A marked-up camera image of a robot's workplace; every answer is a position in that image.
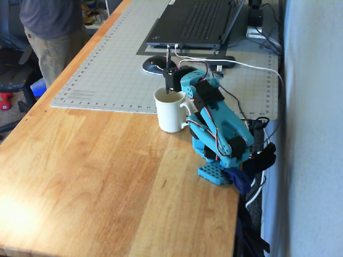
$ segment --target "gray t-shirt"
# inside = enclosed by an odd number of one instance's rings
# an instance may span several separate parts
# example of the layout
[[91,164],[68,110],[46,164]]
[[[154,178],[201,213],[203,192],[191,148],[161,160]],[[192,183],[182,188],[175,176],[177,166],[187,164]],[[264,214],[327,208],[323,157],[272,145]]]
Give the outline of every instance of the gray t-shirt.
[[56,39],[81,29],[80,0],[21,0],[20,20],[42,39]]

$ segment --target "blue robotic arm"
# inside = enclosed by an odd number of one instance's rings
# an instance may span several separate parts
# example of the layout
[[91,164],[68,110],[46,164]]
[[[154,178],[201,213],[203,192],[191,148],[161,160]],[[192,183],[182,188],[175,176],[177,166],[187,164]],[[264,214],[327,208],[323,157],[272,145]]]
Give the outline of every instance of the blue robotic arm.
[[181,90],[194,99],[199,111],[187,118],[190,129],[198,138],[193,138],[194,149],[206,158],[206,146],[220,159],[223,167],[238,168],[240,163],[249,159],[253,137],[225,104],[218,79],[210,79],[210,75],[204,78],[205,75],[204,71],[195,70],[181,79]]
[[248,193],[255,174],[268,168],[261,163],[272,165],[273,149],[256,158],[258,163],[250,159],[253,136],[225,104],[217,78],[189,66],[165,69],[163,76],[167,92],[187,93],[198,110],[187,117],[193,148],[208,163],[199,167],[198,174],[217,185],[233,183],[242,194]]

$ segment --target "white wall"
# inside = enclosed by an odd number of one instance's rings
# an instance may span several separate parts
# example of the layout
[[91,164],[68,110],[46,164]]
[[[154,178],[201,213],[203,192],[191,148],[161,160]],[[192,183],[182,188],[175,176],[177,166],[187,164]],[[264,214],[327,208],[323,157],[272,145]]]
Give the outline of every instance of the white wall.
[[262,236],[270,256],[341,257],[343,0],[288,0],[286,13],[284,167],[268,173]]

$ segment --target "person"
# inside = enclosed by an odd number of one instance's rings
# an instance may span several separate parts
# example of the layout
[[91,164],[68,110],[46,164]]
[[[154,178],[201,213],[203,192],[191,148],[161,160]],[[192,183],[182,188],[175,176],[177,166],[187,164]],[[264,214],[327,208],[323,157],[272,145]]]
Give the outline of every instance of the person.
[[20,20],[47,88],[89,39],[80,0],[21,0]]

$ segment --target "wooden desk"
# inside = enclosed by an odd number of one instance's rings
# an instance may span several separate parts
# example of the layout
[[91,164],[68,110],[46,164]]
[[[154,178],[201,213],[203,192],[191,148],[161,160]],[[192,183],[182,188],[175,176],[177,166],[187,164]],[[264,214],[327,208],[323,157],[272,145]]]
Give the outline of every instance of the wooden desk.
[[200,178],[188,129],[51,108],[124,2],[0,146],[0,255],[230,256],[238,194]]

